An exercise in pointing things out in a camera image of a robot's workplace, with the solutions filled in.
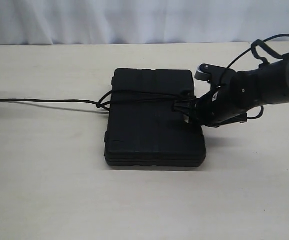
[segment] white backdrop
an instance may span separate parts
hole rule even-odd
[[[254,41],[289,33],[288,0],[0,0],[0,44]]]

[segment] robotic arm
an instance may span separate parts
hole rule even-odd
[[[258,55],[257,46],[282,60],[270,64]],[[264,105],[289,103],[289,53],[281,56],[261,40],[251,45],[251,51],[263,62],[259,69],[235,72],[231,68],[200,65],[195,78],[208,82],[211,90],[200,98],[176,101],[173,110],[201,125],[217,128],[260,118]],[[256,107],[261,107],[260,114],[248,118],[247,112]]]

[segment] white table surface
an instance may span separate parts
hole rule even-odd
[[[97,101],[117,68],[194,72],[248,46],[0,46],[0,98]],[[271,46],[289,52],[289,42]],[[248,55],[234,69],[258,64]],[[196,82],[198,96],[208,90]],[[289,104],[205,127],[200,168],[122,170],[104,159],[108,115],[45,106],[81,111],[0,103],[0,240],[289,240]]]

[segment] black case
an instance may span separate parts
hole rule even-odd
[[[189,70],[119,68],[112,90],[194,95]],[[147,94],[113,93],[112,101],[144,99]],[[206,158],[201,126],[186,123],[172,102],[113,104],[105,133],[105,159],[110,166],[198,167]]]

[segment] white curtain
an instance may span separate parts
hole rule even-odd
[[[0,44],[254,41],[289,33],[289,0],[0,0]]]

